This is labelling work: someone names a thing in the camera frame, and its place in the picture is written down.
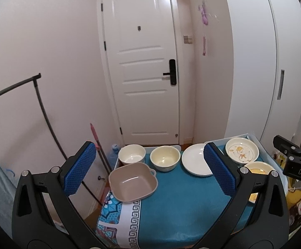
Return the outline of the yellow cream plate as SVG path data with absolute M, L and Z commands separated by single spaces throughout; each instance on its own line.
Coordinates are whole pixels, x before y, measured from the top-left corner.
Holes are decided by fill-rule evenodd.
M 268 175 L 270 172 L 275 170 L 275 168 L 273 168 L 271 165 L 261 161 L 250 162 L 246 164 L 245 167 L 253 174 L 263 175 Z

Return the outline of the cream duck plate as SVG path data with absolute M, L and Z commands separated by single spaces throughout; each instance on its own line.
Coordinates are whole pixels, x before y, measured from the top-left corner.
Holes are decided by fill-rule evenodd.
M 236 137 L 228 140 L 225 145 L 226 154 L 236 163 L 245 165 L 254 162 L 259 157 L 257 145 L 242 137 Z

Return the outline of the large white plate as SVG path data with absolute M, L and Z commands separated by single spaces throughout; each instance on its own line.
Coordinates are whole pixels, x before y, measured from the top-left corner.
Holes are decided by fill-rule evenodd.
M 188 147 L 183 152 L 181 158 L 183 167 L 189 173 L 197 177 L 209 177 L 213 175 L 211 169 L 209 168 L 203 157 L 204 146 L 204 143 L 199 143 Z

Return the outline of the pink square handled bowl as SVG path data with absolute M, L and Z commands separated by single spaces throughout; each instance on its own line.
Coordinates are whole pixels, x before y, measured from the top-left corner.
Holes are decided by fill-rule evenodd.
M 113 196 L 121 202 L 135 202 L 151 196 L 158 187 L 157 172 L 145 163 L 121 166 L 109 175 Z

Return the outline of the cream duck bowl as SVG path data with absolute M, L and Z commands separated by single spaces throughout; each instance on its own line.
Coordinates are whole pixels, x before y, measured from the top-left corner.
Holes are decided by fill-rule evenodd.
M 153 166 L 161 172 L 169 172 L 180 162 L 180 151 L 173 146 L 160 146 L 150 154 L 150 161 Z

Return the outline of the white bowl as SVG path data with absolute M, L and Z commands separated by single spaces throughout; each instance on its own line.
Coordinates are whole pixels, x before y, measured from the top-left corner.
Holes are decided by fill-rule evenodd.
M 144 162 L 146 150 L 138 144 L 130 144 L 120 149 L 118 159 L 123 165 Z

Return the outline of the white wardrobe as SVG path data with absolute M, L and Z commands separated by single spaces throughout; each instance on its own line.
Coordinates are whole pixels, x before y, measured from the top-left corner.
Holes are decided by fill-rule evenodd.
M 269 152 L 291 139 L 301 116 L 299 0 L 227 0 L 233 89 L 225 136 L 253 133 Z

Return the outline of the teal patterned tablecloth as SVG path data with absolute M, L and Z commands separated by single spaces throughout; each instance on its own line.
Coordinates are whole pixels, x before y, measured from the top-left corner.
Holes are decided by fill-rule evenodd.
M 220 216 L 230 197 L 202 188 L 191 193 L 156 191 L 133 203 L 111 192 L 95 228 L 110 248 L 183 248 L 199 241 Z

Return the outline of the white table edge guard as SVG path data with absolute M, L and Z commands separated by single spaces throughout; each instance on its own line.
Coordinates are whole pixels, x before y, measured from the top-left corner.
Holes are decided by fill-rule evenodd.
M 268 155 L 254 135 L 214 140 L 214 144 L 238 166 L 247 166 L 259 174 L 268 174 L 280 167 Z M 207 191 L 224 196 L 220 186 L 203 159 L 205 144 L 199 143 L 180 151 L 180 146 L 143 147 L 130 144 L 120 149 L 118 160 L 123 165 L 145 163 L 156 170 L 157 190 L 160 195 L 173 192 L 191 193 L 204 188 Z

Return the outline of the blue water jug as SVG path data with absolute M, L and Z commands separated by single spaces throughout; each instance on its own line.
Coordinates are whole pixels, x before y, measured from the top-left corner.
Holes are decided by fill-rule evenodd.
M 117 144 L 113 144 L 111 146 L 111 150 L 109 152 L 109 155 L 108 155 L 107 159 L 108 159 L 110 169 L 112 169 L 112 170 L 114 170 L 115 165 L 118 161 L 119 151 L 120 151 L 120 147 Z

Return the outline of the black clothes rack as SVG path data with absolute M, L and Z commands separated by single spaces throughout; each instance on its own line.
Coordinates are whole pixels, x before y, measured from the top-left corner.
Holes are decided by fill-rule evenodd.
M 38 92 L 28 83 L 0 96 L 0 164 L 17 177 L 41 173 L 92 141 L 100 117 L 95 84 L 89 74 L 43 74 Z

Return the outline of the white door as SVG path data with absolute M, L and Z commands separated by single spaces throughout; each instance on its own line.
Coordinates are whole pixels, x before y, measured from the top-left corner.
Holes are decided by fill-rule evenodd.
M 179 87 L 170 0 L 103 0 L 109 75 L 125 144 L 177 144 Z

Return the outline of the pink handled mop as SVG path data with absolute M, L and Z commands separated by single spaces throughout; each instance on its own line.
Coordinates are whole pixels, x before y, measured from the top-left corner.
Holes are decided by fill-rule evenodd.
M 108 174 L 110 174 L 112 172 L 112 168 L 109 165 L 109 161 L 108 161 L 108 159 L 107 159 L 107 157 L 106 157 L 106 155 L 104 153 L 102 145 L 101 145 L 101 143 L 99 141 L 99 137 L 98 137 L 97 132 L 95 130 L 95 127 L 93 126 L 92 123 L 90 123 L 90 128 L 91 128 L 92 135 L 93 135 L 93 137 L 95 139 L 95 142 L 96 142 L 95 146 L 96 146 L 96 149 L 97 149 L 97 151 L 99 153 L 101 161 L 102 161 L 102 163 L 103 163 L 103 165 L 105 167 L 106 172 Z

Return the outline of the purple wall decoration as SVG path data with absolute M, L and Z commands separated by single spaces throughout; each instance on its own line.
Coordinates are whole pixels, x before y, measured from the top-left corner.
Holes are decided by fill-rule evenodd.
M 205 0 L 202 1 L 200 5 L 198 5 L 198 11 L 201 15 L 201 22 L 202 22 L 202 46 L 203 46 L 203 52 L 202 55 L 205 56 L 207 54 L 207 40 L 206 40 L 206 26 L 208 25 L 208 18 L 206 13 L 206 3 Z

